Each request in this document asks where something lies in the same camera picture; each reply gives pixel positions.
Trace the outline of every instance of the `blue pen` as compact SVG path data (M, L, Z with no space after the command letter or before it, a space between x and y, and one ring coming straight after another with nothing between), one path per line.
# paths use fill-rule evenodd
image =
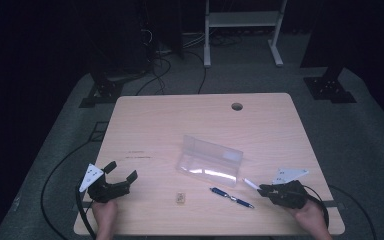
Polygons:
M251 204L239 199L239 198L235 198L234 196L230 196L229 194L227 194L226 192L223 192L222 190L218 189L218 188L210 188L211 192L213 193L216 193L222 197L226 197L226 198L229 198L230 200L236 202L236 203L239 203L240 205L242 206L245 206L245 207L249 207L249 208L254 208L254 206L252 206Z

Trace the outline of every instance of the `gray carpet floor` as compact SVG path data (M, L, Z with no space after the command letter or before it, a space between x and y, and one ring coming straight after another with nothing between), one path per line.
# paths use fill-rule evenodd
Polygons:
M269 35L243 36L229 47L213 47L212 66L204 70L201 60L185 53L155 60L156 74L169 71L153 81L139 95L270 93L291 95L314 152L329 184L352 195L370 216L379 239L384 239L384 112L368 92L364 81L347 69L339 76L343 87L357 103L333 104L314 100L304 77L321 76L325 68L301 69L309 35L279 37L278 48L284 66L276 67L267 46ZM202 46L187 51L202 57ZM137 94L153 79L147 74L124 85L121 95ZM60 239L49 222L67 239L90 239L73 232L77 215L74 187L85 166L94 163L101 143L88 139L98 122L110 120L113 103L79 108L93 86L90 75L79 79L19 190L18 198L0 226L0 239ZM373 239L368 220L346 194L331 189L340 203L346 231L335 239ZM117 236L116 239L198 239L191 237ZM216 237L216 239L242 239ZM268 237L243 237L268 239ZM306 236L274 239L311 239Z

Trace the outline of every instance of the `clear plastic container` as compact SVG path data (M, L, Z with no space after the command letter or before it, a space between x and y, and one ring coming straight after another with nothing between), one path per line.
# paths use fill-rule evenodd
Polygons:
M235 187L243 152L185 135L177 170L201 180Z

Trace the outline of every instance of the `dark background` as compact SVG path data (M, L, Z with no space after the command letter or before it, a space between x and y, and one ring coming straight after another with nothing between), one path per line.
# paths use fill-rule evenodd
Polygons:
M149 24L161 41L178 50L180 32L169 31L169 36L165 24L185 32L203 30L204 1L118 4L123 2L137 4L139 25ZM223 3L213 1L212 7ZM232 10L266 7L276 7L275 1L238 1ZM96 40L88 32L93 21L85 24L78 11L70 1L0 1L0 222L68 95L89 72L91 56L100 55L97 49L105 55L120 52L112 56L120 67L123 54L132 57L123 52L129 43L111 45L118 50L100 48L114 36L106 31L107 36L98 34L102 39ZM365 81L384 109L384 1L289 1L282 31L301 34L312 29L302 67L343 63Z

